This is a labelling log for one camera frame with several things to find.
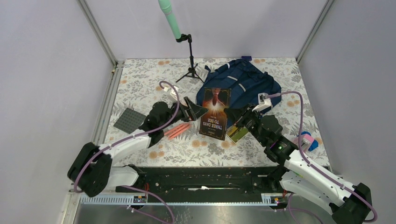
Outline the navy blue backpack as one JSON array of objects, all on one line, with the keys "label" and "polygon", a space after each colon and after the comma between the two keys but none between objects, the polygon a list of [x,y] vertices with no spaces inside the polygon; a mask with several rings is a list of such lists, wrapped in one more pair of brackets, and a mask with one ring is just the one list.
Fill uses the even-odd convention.
[{"label": "navy blue backpack", "polygon": [[[196,103],[201,106],[204,88],[231,89],[229,108],[235,109],[258,105],[259,93],[272,95],[282,91],[280,84],[268,72],[261,71],[244,59],[229,61],[215,70],[208,66],[205,69],[208,70],[208,74],[196,95]],[[227,120],[226,127],[235,122]]]}]

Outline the blue Animal Farm book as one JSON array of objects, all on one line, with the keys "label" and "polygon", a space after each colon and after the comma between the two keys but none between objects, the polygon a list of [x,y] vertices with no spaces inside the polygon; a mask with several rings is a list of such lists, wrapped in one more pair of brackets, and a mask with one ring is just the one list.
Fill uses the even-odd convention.
[{"label": "blue Animal Farm book", "polygon": [[236,127],[234,125],[230,126],[227,131],[227,137],[233,142],[237,143],[239,140],[243,139],[244,136],[248,133],[248,129],[245,127]]}]

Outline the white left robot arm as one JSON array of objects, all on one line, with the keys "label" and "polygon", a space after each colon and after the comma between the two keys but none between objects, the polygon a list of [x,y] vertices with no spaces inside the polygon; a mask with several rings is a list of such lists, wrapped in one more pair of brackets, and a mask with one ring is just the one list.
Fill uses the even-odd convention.
[{"label": "white left robot arm", "polygon": [[141,191],[145,180],[138,171],[131,165],[116,167],[115,163],[158,143],[164,137],[164,128],[178,121],[195,121],[208,112],[188,97],[184,100],[185,105],[173,103],[171,107],[163,101],[156,102],[143,123],[121,140],[111,144],[84,144],[67,173],[68,178],[89,197],[124,185],[134,192]]}]

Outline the Three Days to See book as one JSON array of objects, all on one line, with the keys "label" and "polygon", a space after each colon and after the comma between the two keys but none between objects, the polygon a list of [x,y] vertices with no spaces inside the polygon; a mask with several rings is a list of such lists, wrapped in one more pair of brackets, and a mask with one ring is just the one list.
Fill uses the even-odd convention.
[{"label": "Three Days to See book", "polygon": [[204,88],[202,106],[207,112],[200,119],[199,133],[217,140],[226,137],[227,115],[231,89]]}]

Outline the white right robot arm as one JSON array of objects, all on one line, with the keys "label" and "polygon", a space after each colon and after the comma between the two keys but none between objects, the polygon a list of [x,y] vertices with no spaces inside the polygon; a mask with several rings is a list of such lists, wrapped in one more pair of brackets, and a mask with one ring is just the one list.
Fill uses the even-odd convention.
[{"label": "white right robot arm", "polygon": [[357,185],[318,165],[301,152],[297,144],[282,135],[274,115],[260,115],[247,106],[225,109],[237,127],[245,127],[265,148],[264,153],[278,164],[268,179],[269,189],[296,193],[328,212],[337,224],[362,224],[371,212],[371,190]]}]

